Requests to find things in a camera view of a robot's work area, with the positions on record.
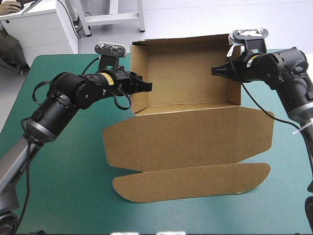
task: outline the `green table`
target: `green table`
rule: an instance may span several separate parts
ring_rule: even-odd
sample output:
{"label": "green table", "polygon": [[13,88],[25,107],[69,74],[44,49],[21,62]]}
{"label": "green table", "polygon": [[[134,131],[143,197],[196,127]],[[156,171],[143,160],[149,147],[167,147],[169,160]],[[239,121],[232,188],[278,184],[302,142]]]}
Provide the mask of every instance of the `green table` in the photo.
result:
{"label": "green table", "polygon": [[[79,74],[96,56],[53,55],[35,60],[0,135],[0,156],[22,136],[20,120],[37,108],[31,98],[35,85],[64,71]],[[127,70],[129,60],[128,56],[120,61]],[[97,63],[88,71],[96,69]],[[247,87],[266,109],[287,118],[276,93],[265,84]],[[39,100],[44,100],[46,91],[47,87],[40,88]],[[243,106],[255,108],[246,94]],[[266,181],[248,193],[137,204],[114,191],[112,180],[134,171],[109,166],[102,140],[105,127],[132,116],[131,111],[117,109],[111,98],[99,101],[80,110],[59,138],[41,149],[31,165],[31,195],[20,233],[37,229],[55,234],[310,233],[304,213],[310,166],[301,136],[293,136],[292,127],[276,123],[272,148],[245,161],[271,165]],[[21,204],[25,191],[23,178],[18,184]]]}

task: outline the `cardboard box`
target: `cardboard box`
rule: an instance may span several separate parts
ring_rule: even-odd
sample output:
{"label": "cardboard box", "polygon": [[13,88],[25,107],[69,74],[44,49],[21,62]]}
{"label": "cardboard box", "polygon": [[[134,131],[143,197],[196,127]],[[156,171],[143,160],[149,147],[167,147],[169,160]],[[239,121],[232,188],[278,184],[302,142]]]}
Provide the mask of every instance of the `cardboard box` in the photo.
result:
{"label": "cardboard box", "polygon": [[108,163],[143,172],[113,181],[122,197],[155,202],[235,194],[266,179],[268,164],[238,162],[270,148],[273,120],[240,106],[239,83],[211,75],[228,62],[227,37],[133,43],[131,71],[153,90],[132,95],[135,117],[103,132]]}

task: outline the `box flap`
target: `box flap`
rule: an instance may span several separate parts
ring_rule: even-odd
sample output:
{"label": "box flap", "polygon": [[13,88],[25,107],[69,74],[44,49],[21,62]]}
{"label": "box flap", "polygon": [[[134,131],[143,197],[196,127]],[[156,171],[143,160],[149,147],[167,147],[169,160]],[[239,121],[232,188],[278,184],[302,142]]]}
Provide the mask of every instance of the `box flap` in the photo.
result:
{"label": "box flap", "polygon": [[237,194],[261,184],[270,171],[266,163],[198,166],[117,177],[114,189],[133,202]]}
{"label": "box flap", "polygon": [[145,39],[133,42],[137,46],[177,46],[192,44],[225,44],[228,42],[228,34],[207,35],[188,38],[162,38],[162,39]]}
{"label": "box flap", "polygon": [[273,120],[243,107],[136,116],[104,130],[111,166],[155,171],[237,163],[271,146]]}

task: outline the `gray floor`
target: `gray floor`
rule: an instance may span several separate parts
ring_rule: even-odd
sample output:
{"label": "gray floor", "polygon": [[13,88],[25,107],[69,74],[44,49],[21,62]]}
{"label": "gray floor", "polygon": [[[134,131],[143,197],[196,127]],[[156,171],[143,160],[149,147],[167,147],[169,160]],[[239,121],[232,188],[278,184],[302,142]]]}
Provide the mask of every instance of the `gray floor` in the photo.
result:
{"label": "gray floor", "polygon": [[[108,0],[84,0],[92,15],[108,9]],[[265,27],[268,49],[298,47],[313,53],[311,0],[143,0],[146,32],[139,23],[92,27],[92,37],[79,40],[79,53],[94,53],[97,42],[122,44],[129,52],[133,41],[228,33],[232,29]],[[136,0],[119,0],[119,13],[136,10]],[[27,73],[13,76],[0,70],[0,130]]]}

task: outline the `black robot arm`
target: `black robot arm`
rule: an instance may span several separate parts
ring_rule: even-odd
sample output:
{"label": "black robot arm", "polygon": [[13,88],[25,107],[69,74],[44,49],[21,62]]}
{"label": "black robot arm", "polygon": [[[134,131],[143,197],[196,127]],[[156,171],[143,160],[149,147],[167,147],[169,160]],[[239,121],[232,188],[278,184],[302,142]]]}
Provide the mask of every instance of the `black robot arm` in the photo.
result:
{"label": "black robot arm", "polygon": [[[305,54],[295,47],[266,53],[264,39],[267,36],[268,31],[264,28],[232,31],[229,35],[232,49],[234,46],[245,46],[245,50],[234,61],[231,60],[230,51],[230,62],[213,67],[212,75],[239,81],[245,90],[244,83],[252,81],[264,81],[272,90],[276,90],[288,117],[298,122],[301,128],[294,123],[272,118],[291,124],[301,132],[313,174],[313,84],[307,74],[309,64]],[[308,191],[313,192],[313,181]],[[313,197],[307,199],[305,211],[313,231]]]}
{"label": "black robot arm", "polygon": [[[113,97],[119,109],[127,110],[131,106],[130,94],[152,90],[152,83],[142,81],[140,75],[125,71],[119,66],[119,58],[125,54],[123,46],[98,43],[95,51],[101,54],[96,73],[74,75],[64,72],[51,82],[41,82],[36,86],[33,100],[39,107],[31,117],[22,120],[24,136],[0,160],[0,232],[5,227],[6,234],[13,235],[18,229],[29,196],[30,162],[45,143],[54,141],[59,136],[79,109],[87,109],[100,99]],[[40,104],[36,100],[35,91],[47,84],[50,85],[47,98]],[[125,96],[129,106],[119,105],[116,96]],[[25,171],[27,195],[18,220],[11,210],[19,207],[15,185]]]}

